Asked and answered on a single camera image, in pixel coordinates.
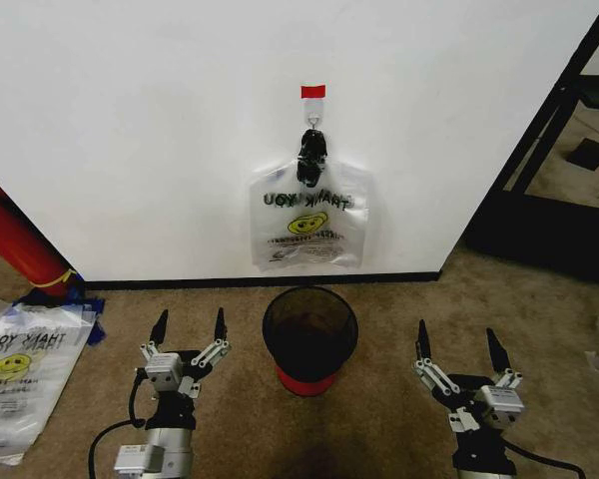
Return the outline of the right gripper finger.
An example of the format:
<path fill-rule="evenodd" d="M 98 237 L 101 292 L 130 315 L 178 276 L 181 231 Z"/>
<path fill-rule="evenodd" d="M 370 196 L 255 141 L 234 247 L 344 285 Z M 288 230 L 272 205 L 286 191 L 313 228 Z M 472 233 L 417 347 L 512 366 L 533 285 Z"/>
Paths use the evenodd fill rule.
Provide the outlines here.
<path fill-rule="evenodd" d="M 494 374 L 492 381 L 497 387 L 517 388 L 523 380 L 523 375 L 511 367 L 506 349 L 497 338 L 495 331 L 486 329 L 488 350 Z"/>
<path fill-rule="evenodd" d="M 461 393 L 460 387 L 432 360 L 430 340 L 424 319 L 418 322 L 415 354 L 413 370 L 431 396 L 436 400 L 457 398 Z"/>

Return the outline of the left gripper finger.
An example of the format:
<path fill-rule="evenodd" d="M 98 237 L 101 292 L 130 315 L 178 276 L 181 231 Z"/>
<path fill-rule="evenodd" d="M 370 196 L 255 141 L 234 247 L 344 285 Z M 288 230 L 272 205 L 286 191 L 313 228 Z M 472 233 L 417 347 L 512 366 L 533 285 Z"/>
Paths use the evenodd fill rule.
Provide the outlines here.
<path fill-rule="evenodd" d="M 219 308 L 214 329 L 214 340 L 195 356 L 190 365 L 195 371 L 214 368 L 230 352 L 228 341 L 228 328 L 226 326 L 225 311 Z"/>
<path fill-rule="evenodd" d="M 169 311 L 164 309 L 151 330 L 149 342 L 141 345 L 141 352 L 146 359 L 151 359 L 160 353 L 159 346 L 164 342 L 166 336 L 168 317 Z"/>

